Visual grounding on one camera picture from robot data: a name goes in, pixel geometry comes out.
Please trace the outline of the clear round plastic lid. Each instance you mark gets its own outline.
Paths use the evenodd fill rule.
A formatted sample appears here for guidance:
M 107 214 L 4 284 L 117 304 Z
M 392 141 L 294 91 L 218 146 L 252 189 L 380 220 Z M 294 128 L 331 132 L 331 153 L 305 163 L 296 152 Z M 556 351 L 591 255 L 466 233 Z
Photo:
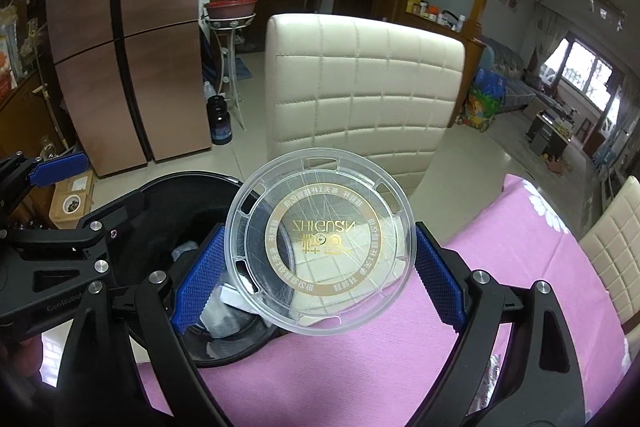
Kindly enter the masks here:
M 416 262 L 416 221 L 372 160 L 311 147 L 249 176 L 224 225 L 231 286 L 250 311 L 298 335 L 346 333 L 384 313 Z

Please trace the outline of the wooden pet feeder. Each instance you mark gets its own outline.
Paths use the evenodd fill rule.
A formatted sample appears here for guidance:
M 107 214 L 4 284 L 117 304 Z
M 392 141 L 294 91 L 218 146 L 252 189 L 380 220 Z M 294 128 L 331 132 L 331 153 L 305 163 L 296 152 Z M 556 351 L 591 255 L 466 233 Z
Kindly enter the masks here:
M 73 230 L 91 210 L 95 177 L 89 169 L 55 184 L 49 219 L 59 230 Z

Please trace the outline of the black round trash bin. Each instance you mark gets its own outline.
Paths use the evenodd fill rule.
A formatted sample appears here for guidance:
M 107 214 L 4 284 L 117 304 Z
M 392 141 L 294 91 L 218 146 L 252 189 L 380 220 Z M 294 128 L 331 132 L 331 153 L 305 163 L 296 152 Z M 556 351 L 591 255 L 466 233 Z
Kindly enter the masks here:
M 163 245 L 110 248 L 114 274 L 120 286 L 131 286 L 155 270 L 168 270 L 186 254 L 205 244 L 216 225 L 224 225 L 241 182 L 225 174 L 187 171 L 161 176 L 138 190 L 165 196 Z M 229 306 L 234 295 L 229 275 L 222 273 L 214 295 L 198 323 L 181 338 L 200 369 L 239 362 L 283 335 L 282 329 L 250 310 Z

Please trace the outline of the ceiling light fixture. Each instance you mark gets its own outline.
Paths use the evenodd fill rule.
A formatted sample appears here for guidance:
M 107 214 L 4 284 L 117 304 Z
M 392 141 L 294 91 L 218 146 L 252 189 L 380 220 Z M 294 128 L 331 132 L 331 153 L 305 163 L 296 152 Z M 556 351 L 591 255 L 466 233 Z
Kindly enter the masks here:
M 588 0 L 591 12 L 612 25 L 617 32 L 624 29 L 626 13 L 610 0 Z

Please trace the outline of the rose gold refrigerator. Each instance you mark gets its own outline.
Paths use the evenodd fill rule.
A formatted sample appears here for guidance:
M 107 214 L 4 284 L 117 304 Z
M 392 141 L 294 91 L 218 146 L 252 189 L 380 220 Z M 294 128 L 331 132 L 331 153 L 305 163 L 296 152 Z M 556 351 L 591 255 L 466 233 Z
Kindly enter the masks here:
M 198 0 L 46 0 L 58 83 L 99 176 L 209 148 Z

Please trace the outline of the cream chair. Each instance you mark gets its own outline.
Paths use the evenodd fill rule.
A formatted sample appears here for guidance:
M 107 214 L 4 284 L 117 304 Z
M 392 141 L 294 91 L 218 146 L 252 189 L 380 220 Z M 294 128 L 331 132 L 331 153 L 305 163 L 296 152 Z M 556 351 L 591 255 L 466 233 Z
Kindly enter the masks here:
M 375 162 L 412 194 L 454 115 L 463 44 L 379 20 L 286 13 L 265 48 L 270 159 L 309 147 Z
M 639 181 L 628 176 L 600 219 L 580 240 L 602 281 L 625 334 L 639 326 Z

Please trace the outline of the red basin on stand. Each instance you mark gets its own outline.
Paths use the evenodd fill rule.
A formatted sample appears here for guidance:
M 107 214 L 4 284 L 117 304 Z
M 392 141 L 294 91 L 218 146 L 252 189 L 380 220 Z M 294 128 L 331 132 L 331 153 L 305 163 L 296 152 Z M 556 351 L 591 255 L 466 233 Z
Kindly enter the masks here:
M 255 12 L 258 0 L 222 0 L 204 4 L 204 10 L 211 20 L 226 20 L 250 16 Z

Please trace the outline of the white metal basin stand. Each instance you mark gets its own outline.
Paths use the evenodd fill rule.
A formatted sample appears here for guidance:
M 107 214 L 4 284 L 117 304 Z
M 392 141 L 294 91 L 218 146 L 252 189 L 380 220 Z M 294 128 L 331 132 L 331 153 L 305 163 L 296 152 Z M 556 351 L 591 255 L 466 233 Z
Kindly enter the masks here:
M 218 86 L 215 88 L 216 95 L 221 95 L 226 100 L 242 129 L 245 128 L 245 122 L 236 71 L 235 36 L 238 31 L 250 26 L 254 18 L 254 13 L 235 18 L 210 18 L 205 11 L 201 15 L 201 21 L 209 28 L 220 54 L 221 72 L 218 75 Z

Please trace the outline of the pink floral tablecloth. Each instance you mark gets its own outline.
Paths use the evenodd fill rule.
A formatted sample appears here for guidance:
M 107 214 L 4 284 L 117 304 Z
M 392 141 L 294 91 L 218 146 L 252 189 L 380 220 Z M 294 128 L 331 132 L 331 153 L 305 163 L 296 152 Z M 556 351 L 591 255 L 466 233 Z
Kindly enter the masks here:
M 220 413 L 191 392 L 170 405 L 141 366 L 141 426 L 613 426 L 639 394 L 623 329 L 573 236 L 535 190 L 500 196 L 447 245 L 424 225 L 404 293 L 373 322 L 294 334 L 201 373 Z

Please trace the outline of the grey sofa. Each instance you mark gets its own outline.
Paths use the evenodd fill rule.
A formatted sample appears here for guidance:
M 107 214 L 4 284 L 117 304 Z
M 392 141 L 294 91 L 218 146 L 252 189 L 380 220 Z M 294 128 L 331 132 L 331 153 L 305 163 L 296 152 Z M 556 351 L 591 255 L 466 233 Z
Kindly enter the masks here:
M 480 67 L 506 78 L 499 112 L 508 113 L 529 106 L 538 92 L 523 80 L 525 66 L 520 54 L 486 36 L 480 36 L 480 41 L 485 46 Z

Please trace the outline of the cream chair at left side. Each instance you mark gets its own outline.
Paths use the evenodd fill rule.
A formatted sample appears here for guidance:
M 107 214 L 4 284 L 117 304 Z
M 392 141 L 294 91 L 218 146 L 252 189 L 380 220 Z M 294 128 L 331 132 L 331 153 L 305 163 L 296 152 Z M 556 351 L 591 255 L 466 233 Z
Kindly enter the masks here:
M 463 44 L 379 20 L 286 13 L 265 48 L 270 159 L 309 147 L 375 162 L 412 194 L 454 115 Z

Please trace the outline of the cream chair far middle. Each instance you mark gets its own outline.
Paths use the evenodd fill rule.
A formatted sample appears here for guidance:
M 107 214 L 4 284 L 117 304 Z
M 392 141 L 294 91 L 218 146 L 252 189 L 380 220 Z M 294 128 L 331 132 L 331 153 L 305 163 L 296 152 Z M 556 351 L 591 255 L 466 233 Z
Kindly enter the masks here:
M 628 176 L 600 219 L 580 240 L 602 281 L 625 334 L 639 326 L 639 181 Z

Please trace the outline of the coffee table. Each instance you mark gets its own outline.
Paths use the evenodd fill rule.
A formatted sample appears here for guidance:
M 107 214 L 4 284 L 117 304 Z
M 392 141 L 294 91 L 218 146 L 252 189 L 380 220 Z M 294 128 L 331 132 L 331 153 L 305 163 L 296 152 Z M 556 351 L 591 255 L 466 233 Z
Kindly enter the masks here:
M 533 119 L 525 135 L 529 150 L 537 156 L 560 160 L 572 142 L 572 132 L 565 121 L 543 110 Z

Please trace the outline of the dark glass jar on floor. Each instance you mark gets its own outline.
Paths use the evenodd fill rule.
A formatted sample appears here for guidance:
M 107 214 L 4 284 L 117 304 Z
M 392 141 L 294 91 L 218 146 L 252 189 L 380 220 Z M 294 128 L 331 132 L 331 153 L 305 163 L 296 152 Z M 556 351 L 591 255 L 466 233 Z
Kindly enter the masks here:
M 232 140 L 231 118 L 227 102 L 221 95 L 213 95 L 206 102 L 210 137 L 215 145 Z

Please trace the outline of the colourful bag on floor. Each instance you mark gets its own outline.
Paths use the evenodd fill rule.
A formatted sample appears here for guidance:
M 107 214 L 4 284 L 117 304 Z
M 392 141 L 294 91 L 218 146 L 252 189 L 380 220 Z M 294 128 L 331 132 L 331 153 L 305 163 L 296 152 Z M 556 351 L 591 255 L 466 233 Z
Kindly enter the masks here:
M 480 67 L 466 95 L 457 123 L 485 132 L 498 114 L 505 97 L 506 78 Z

